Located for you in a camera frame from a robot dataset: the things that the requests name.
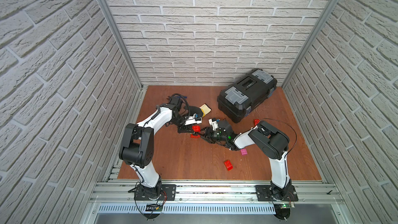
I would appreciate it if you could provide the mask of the small red lego brick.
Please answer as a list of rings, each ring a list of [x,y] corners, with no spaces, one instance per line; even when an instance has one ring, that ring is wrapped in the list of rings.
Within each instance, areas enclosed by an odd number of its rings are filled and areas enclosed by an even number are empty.
[[[198,134],[191,134],[190,137],[193,139],[199,139],[201,136]]]

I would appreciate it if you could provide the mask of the red lego brick front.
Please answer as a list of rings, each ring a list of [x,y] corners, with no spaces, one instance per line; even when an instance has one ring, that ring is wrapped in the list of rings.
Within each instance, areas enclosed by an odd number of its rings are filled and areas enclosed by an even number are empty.
[[[225,165],[225,167],[226,167],[226,169],[227,169],[228,171],[231,171],[231,170],[233,169],[233,165],[232,165],[232,163],[230,162],[230,160],[224,161],[224,165]]]

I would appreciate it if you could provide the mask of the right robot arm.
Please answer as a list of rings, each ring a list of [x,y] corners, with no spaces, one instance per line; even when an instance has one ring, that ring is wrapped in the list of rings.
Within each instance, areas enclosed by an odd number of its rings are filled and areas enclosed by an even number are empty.
[[[199,136],[210,144],[217,144],[232,151],[257,145],[268,157],[272,178],[270,185],[260,191],[260,197],[267,201],[298,201],[295,187],[288,173],[287,156],[289,154],[288,136],[261,120],[250,130],[236,134],[226,120],[209,120],[210,126],[203,128]]]

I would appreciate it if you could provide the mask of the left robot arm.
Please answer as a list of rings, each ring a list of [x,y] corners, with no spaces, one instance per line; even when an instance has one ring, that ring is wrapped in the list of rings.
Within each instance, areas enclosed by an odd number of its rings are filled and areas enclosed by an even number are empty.
[[[161,176],[152,163],[156,133],[163,126],[175,125],[178,133],[194,134],[200,131],[199,124],[205,115],[205,110],[189,105],[183,95],[174,93],[167,103],[157,105],[156,111],[143,121],[127,124],[119,159],[129,165],[140,180],[132,189],[135,200],[167,198],[167,193],[162,189]]]

